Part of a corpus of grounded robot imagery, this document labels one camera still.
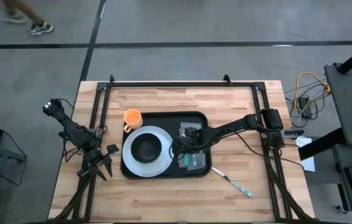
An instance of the black metal frame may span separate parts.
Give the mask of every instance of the black metal frame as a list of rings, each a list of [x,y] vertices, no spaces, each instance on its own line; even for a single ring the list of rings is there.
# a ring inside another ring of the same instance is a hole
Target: black metal frame
[[[254,101],[254,106],[256,111],[261,110],[261,106],[259,103],[259,97],[258,97],[258,91],[261,92],[262,94],[262,99],[264,102],[264,108],[267,109],[269,108],[269,101],[267,99],[267,91],[266,91],[266,86],[264,82],[232,82],[229,78],[228,75],[225,75],[224,82],[116,82],[114,81],[113,76],[110,76],[110,81],[109,82],[99,82],[96,87],[96,95],[95,95],[95,100],[93,103],[93,109],[92,109],[92,114],[91,114],[91,119],[90,119],[90,127],[89,128],[95,128],[95,121],[96,121],[96,114],[98,110],[98,104],[100,100],[100,94],[103,90],[105,90],[105,96],[104,96],[104,103],[103,103],[103,109],[101,113],[101,119],[100,119],[100,126],[104,126],[105,124],[105,117],[106,117],[106,110],[108,107],[108,101],[109,101],[109,93],[111,87],[140,87],[140,86],[240,86],[240,87],[250,87],[252,90],[252,97]],[[276,188],[275,188],[275,183],[274,181],[270,178],[268,167],[271,166],[271,158],[269,155],[270,148],[266,144],[266,139],[265,136],[261,135],[261,142],[262,142],[262,151],[264,155],[264,162],[266,166],[266,172],[267,172],[267,179],[269,183],[269,190],[270,190],[270,196],[271,196],[271,202],[272,202],[272,208],[273,208],[273,213],[274,213],[274,223],[328,223],[328,222],[320,222],[318,220],[294,220],[292,218],[292,212],[291,212],[291,207],[288,204],[286,198],[283,196],[283,204],[285,208],[285,215],[286,218],[281,218],[280,217],[280,210],[279,210],[279,204],[277,201],[277,194],[276,194]],[[276,171],[277,175],[282,183],[282,185],[285,185],[285,177],[284,177],[284,172],[282,170],[282,165],[280,161],[280,156],[278,151],[274,151],[274,160],[276,163]],[[82,183],[84,183],[84,178],[88,177],[81,177],[80,178],[80,183],[78,184],[78,189],[80,189]],[[86,200],[86,207],[85,207],[85,214],[83,218],[79,217],[80,214],[80,201],[75,205],[72,219],[71,220],[49,220],[49,223],[89,223],[90,221],[90,214],[91,214],[91,206],[93,204],[93,196],[94,196],[94,191],[95,191],[95,181],[96,178],[93,178],[93,180],[89,184],[89,190],[88,190],[88,197]]]

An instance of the gray floor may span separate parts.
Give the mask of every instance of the gray floor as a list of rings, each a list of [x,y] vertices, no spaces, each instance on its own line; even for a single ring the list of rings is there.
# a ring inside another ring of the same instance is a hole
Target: gray floor
[[[55,32],[31,37],[28,25],[0,21],[0,44],[89,42],[99,0],[29,2]],[[97,43],[352,40],[349,0],[107,0],[102,18]],[[62,145],[61,127],[43,114],[42,105],[56,97],[75,99],[85,55],[86,49],[0,50],[0,128],[14,136],[29,160],[20,187],[3,182],[0,223],[46,219]],[[234,80],[281,80],[290,90],[301,72],[324,78],[325,64],[351,55],[352,46],[95,49],[87,80],[107,80],[110,74],[117,80],[219,80],[228,74]],[[301,85],[314,81],[303,77]],[[325,102],[318,119],[304,127],[308,136],[340,126],[332,98]],[[8,174],[16,179],[19,169]],[[334,211],[340,198],[321,178],[319,172],[307,176],[316,216],[351,223],[351,214]]]

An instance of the wooden table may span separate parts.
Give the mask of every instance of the wooden table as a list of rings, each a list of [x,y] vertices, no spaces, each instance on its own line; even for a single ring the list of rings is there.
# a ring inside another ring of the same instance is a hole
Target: wooden table
[[[280,81],[265,81],[271,108],[278,109],[285,128],[290,118]],[[73,120],[88,126],[97,82],[82,82]],[[111,88],[103,149],[108,144],[122,148],[123,114],[130,108],[141,112],[201,111],[210,126],[219,126],[255,113],[248,87],[122,87]],[[246,131],[243,137],[262,153],[259,133]],[[211,148],[213,167],[243,186],[254,198],[233,187],[218,174],[192,179],[129,180],[120,171],[121,153],[113,158],[113,178],[102,167],[108,181],[97,178],[91,211],[92,222],[271,222],[274,221],[264,159],[250,152],[236,136]],[[296,147],[283,148],[282,157],[300,163]],[[78,185],[76,172],[81,156],[62,161],[50,207],[49,218],[60,213]],[[314,217],[305,176],[301,167],[282,161],[287,188],[298,204]],[[282,217],[284,209],[277,191]]]

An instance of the shoe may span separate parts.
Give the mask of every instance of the shoe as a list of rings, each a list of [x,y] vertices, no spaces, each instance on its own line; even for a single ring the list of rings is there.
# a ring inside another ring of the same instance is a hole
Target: shoe
[[[15,15],[4,14],[2,21],[11,22],[14,24],[26,24],[27,23],[27,21],[24,20],[24,16],[18,15],[18,14],[15,14]]]
[[[40,35],[40,34],[48,34],[53,32],[54,26],[44,22],[43,25],[32,24],[30,28],[28,28],[28,33],[31,35]]]

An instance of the yellow cable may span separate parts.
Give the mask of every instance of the yellow cable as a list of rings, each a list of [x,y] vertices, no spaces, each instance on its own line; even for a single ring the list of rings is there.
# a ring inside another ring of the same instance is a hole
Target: yellow cable
[[[299,95],[299,81],[300,81],[300,78],[301,78],[303,75],[311,75],[311,76],[313,76],[314,78],[316,78],[319,82],[321,82],[321,84],[322,84],[322,85],[324,86],[324,88],[325,88],[325,91],[326,91],[326,93],[327,93],[327,96],[331,93],[331,88],[330,88],[330,86],[329,86],[326,82],[322,81],[320,78],[318,78],[316,75],[314,75],[314,74],[311,73],[311,72],[302,72],[302,73],[298,76],[298,78],[296,79],[296,92],[295,92],[295,99],[294,99],[294,108],[295,108],[295,110],[297,110],[297,111],[300,112],[300,113],[301,113],[301,111],[298,109],[298,107],[297,107],[296,104],[297,104],[298,95]],[[319,100],[321,97],[322,97],[322,96],[318,96],[318,97],[316,97],[313,101],[317,101],[317,100]]]

